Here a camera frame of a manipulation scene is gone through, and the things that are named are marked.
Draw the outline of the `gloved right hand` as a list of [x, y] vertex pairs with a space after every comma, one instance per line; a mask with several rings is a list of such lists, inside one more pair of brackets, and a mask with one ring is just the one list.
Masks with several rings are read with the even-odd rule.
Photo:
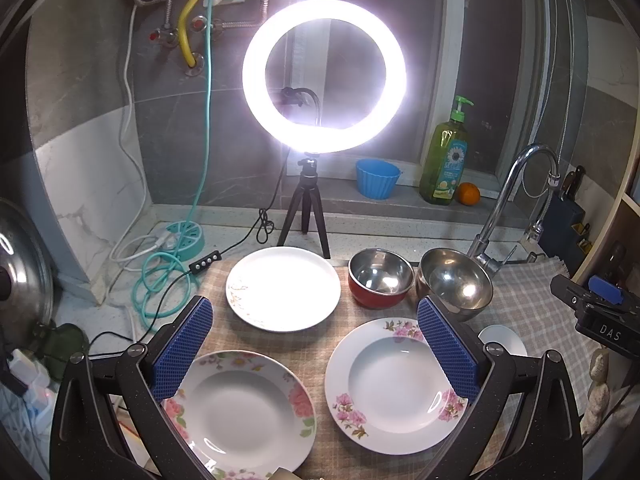
[[582, 437], [592, 436], [604, 419], [610, 403], [608, 380], [608, 349], [599, 348], [593, 352], [589, 365], [591, 385], [587, 396], [585, 413], [580, 421]]

